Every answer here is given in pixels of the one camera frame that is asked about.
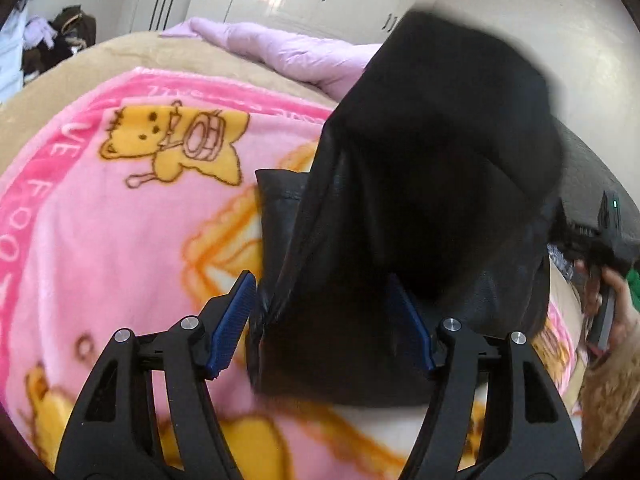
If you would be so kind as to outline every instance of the pink blanket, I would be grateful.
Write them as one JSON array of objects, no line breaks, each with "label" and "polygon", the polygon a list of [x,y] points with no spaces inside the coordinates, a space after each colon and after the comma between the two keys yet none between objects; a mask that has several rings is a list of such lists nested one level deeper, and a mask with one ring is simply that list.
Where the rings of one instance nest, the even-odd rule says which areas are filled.
[{"label": "pink blanket", "polygon": [[205,18],[191,18],[162,35],[201,38],[234,54],[263,62],[290,79],[317,86],[336,101],[356,83],[380,48],[379,44],[352,45],[256,23],[216,23]]},{"label": "pink blanket", "polygon": [[[166,330],[243,269],[260,277],[254,172],[308,171],[329,113],[224,78],[137,69],[63,110],[0,177],[0,401],[47,466],[118,328]],[[574,352],[556,358],[563,330],[551,304],[537,349],[561,390]],[[424,408],[261,399],[242,349],[210,394],[246,480],[398,477]],[[178,465],[161,374],[154,386]],[[478,453],[483,396],[461,466]]]}]

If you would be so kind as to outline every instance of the black cloth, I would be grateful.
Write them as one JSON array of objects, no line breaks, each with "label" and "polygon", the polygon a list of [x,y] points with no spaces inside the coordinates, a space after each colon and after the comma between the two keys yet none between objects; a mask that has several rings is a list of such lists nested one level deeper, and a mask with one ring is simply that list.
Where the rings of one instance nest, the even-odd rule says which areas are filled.
[{"label": "black cloth", "polygon": [[65,38],[60,35],[57,35],[53,39],[53,48],[50,49],[44,41],[41,41],[36,46],[36,49],[40,53],[40,62],[44,69],[43,72],[52,69],[74,54],[66,43]]},{"label": "black cloth", "polygon": [[82,11],[80,5],[62,9],[51,22],[51,27],[64,38],[83,40],[87,47],[95,45],[97,23],[93,16]]},{"label": "black cloth", "polygon": [[[421,308],[487,335],[533,336],[561,168],[543,77],[500,40],[409,12],[326,122],[306,183],[258,172],[254,388],[359,406],[427,402],[431,383],[392,351],[390,272]],[[273,192],[302,185],[299,205]],[[264,216],[278,208],[292,228]]]}]

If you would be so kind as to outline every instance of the yellow cartoon cat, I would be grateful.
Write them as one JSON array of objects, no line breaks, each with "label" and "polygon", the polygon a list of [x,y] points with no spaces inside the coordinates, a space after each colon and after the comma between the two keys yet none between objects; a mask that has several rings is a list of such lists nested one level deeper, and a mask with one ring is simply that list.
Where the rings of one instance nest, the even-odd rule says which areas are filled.
[{"label": "yellow cartoon cat", "polygon": [[184,169],[197,170],[230,186],[242,182],[240,160],[233,143],[249,125],[249,114],[235,110],[200,110],[171,106],[121,108],[108,128],[100,156],[152,159],[151,173],[126,179],[130,188],[159,180],[174,182]]}]

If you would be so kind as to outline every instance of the beige blanket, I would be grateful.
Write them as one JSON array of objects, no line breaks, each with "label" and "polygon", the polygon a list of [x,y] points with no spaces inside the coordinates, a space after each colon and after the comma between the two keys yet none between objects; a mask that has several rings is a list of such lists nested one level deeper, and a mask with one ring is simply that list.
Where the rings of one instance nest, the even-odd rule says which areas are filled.
[{"label": "beige blanket", "polygon": [[0,105],[0,174],[21,147],[65,106],[137,66],[224,76],[335,107],[335,102],[317,89],[203,41],[138,32],[98,44],[62,62]]}]

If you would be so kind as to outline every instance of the human hand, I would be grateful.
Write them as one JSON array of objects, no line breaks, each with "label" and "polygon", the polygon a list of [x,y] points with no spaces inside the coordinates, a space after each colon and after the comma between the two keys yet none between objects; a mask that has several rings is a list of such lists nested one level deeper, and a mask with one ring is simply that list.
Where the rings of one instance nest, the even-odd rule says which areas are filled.
[{"label": "human hand", "polygon": [[[581,274],[589,275],[589,270],[584,261],[576,261],[575,270]],[[607,283],[616,294],[616,311],[613,317],[611,332],[609,333],[609,350],[614,351],[640,321],[640,314],[635,310],[631,301],[629,285],[620,273],[609,267],[603,267],[602,280]],[[582,298],[584,312],[587,316],[595,316],[601,305],[600,280],[598,276],[589,276],[584,285],[584,295]],[[591,348],[591,350],[596,355],[602,354],[602,352],[596,348]]]}]

